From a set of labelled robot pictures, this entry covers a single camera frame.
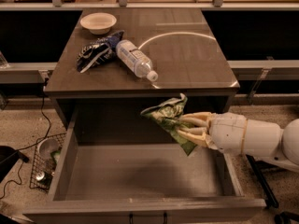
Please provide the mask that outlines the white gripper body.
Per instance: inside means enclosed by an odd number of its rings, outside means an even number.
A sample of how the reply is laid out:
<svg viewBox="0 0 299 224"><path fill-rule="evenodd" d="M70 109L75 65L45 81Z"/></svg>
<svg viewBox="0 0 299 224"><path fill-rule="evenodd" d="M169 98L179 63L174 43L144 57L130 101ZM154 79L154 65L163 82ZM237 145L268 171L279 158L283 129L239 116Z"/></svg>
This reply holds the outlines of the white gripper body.
<svg viewBox="0 0 299 224"><path fill-rule="evenodd" d="M247 122L243 115L230 112L216 115L208 131L213 142L211 148L221 153L240 154Z"/></svg>

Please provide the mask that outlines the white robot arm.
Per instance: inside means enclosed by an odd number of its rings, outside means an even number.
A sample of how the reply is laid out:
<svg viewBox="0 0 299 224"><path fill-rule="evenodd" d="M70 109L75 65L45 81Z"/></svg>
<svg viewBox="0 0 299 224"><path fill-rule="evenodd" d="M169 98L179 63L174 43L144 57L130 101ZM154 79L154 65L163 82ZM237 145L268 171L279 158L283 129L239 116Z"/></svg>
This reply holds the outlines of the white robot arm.
<svg viewBox="0 0 299 224"><path fill-rule="evenodd" d="M273 122L235 113L198 112L181 116L177 132L201 147L221 153L250 155L278 167L299 172L299 135L295 119L284 129Z"/></svg>

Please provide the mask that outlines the cream middle gripper finger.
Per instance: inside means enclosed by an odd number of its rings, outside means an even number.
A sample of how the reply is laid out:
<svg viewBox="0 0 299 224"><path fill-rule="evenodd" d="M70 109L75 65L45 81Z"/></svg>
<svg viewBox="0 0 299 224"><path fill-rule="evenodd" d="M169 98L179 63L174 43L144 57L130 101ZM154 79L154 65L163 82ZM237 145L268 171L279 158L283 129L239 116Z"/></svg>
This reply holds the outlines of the cream middle gripper finger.
<svg viewBox="0 0 299 224"><path fill-rule="evenodd" d="M207 127L195 127L195 128L180 128L183 132L192 134L203 134L207 132Z"/></svg>

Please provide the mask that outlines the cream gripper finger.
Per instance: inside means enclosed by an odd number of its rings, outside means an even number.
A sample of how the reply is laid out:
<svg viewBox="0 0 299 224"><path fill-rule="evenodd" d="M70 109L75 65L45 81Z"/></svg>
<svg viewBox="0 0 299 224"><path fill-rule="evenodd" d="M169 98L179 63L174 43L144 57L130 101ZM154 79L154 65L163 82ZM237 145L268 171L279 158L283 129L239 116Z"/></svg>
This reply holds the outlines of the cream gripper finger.
<svg viewBox="0 0 299 224"><path fill-rule="evenodd" d="M207 148L215 147L215 144L214 144L211 136L208 135L206 132L203 132L202 134L193 134L193 133L185 132L182 130L178 130L178 134L181 137L195 143L198 146L207 147Z"/></svg>
<svg viewBox="0 0 299 224"><path fill-rule="evenodd" d="M210 122L216 117L215 113L211 112L196 112L182 115L179 120L189 122L198 127L209 127Z"/></svg>

